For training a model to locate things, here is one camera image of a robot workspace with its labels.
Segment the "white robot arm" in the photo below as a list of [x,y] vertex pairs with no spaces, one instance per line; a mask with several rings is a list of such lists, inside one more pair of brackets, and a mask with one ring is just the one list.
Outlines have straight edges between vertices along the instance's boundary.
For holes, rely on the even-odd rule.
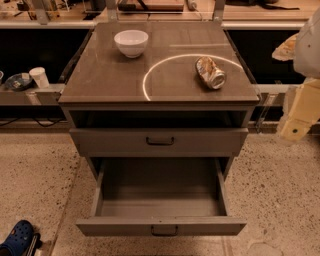
[[294,71],[305,77],[286,94],[287,107],[277,127],[281,138],[297,142],[320,119],[320,8],[297,34],[274,50],[272,58],[292,60]]

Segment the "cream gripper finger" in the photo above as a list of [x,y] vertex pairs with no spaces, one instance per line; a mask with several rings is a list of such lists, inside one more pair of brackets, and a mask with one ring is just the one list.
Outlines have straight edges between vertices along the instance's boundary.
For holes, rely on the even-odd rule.
[[293,60],[297,35],[294,34],[281,43],[272,53],[272,58],[279,61]]
[[277,135],[290,142],[301,140],[312,126],[312,117],[308,113],[309,103],[302,88],[291,87],[285,94],[283,116],[277,126]]

